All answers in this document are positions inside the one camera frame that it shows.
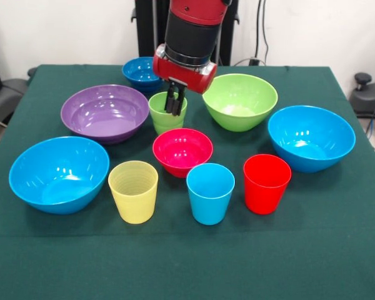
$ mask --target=purple bowl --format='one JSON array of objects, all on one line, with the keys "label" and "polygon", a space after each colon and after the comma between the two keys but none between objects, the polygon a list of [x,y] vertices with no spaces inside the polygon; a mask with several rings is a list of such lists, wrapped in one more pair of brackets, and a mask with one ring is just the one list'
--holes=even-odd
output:
[{"label": "purple bowl", "polygon": [[149,116],[139,91],[116,84],[93,86],[72,95],[61,108],[61,119],[73,133],[101,144],[130,138]]}]

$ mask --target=blue bowl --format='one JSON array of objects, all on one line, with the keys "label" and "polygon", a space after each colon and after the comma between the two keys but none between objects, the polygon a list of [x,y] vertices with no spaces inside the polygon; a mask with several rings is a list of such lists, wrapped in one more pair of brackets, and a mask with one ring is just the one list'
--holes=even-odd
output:
[{"label": "blue bowl", "polygon": [[314,106],[289,106],[275,112],[268,132],[278,155],[299,172],[329,168],[356,143],[349,123],[337,114]]},{"label": "blue bowl", "polygon": [[122,73],[134,89],[142,93],[158,91],[163,80],[153,72],[153,57],[138,57],[122,67]]},{"label": "blue bowl", "polygon": [[84,137],[56,137],[23,152],[9,173],[12,191],[30,206],[72,214],[98,194],[109,170],[102,146]]}]

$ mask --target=green tablecloth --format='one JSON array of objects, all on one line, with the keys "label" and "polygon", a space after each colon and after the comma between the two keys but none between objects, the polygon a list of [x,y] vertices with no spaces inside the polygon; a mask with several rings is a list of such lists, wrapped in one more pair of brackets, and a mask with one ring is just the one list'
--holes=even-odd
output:
[{"label": "green tablecloth", "polygon": [[212,162],[228,167],[236,188],[224,221],[192,217],[186,183],[155,160],[151,118],[130,140],[106,147],[111,168],[132,159],[159,171],[156,211],[138,226],[121,220],[105,184],[83,211],[44,214],[10,190],[8,172],[25,149],[70,135],[64,101],[97,84],[126,84],[119,66],[41,66],[0,143],[0,300],[7,299],[375,299],[375,154],[332,72],[326,67],[220,67],[247,73],[279,93],[276,109],[311,104],[353,126],[357,144],[339,164],[294,172],[278,210],[249,212],[243,162],[274,153],[266,121],[233,133],[188,92],[186,127],[214,143]]}]

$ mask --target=white wall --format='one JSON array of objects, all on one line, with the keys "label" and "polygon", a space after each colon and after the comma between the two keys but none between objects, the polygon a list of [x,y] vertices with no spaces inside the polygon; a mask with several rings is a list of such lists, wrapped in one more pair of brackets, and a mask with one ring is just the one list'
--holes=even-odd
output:
[{"label": "white wall", "polygon": [[[257,3],[240,0],[232,63],[254,55]],[[125,63],[138,55],[133,7],[133,0],[0,0],[1,76],[24,78],[42,63]],[[355,72],[375,79],[375,0],[268,0],[266,32],[269,65],[331,66],[346,94]]]},{"label": "white wall", "polygon": [[[239,2],[232,63],[254,55],[257,4]],[[265,20],[269,65],[330,66],[346,95],[356,72],[375,80],[375,0],[268,0]]]},{"label": "white wall", "polygon": [[0,0],[0,74],[46,64],[123,64],[138,55],[133,0]]}]

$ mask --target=red robot arm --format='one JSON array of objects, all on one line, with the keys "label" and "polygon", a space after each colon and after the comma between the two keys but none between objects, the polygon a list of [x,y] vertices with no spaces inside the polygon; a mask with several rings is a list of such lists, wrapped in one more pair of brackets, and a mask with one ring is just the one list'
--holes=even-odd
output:
[{"label": "red robot arm", "polygon": [[[204,93],[215,76],[210,61],[232,0],[171,0],[165,43],[154,54],[154,72],[170,83],[166,111],[181,113],[184,89]],[[179,96],[174,98],[178,88]]]}]

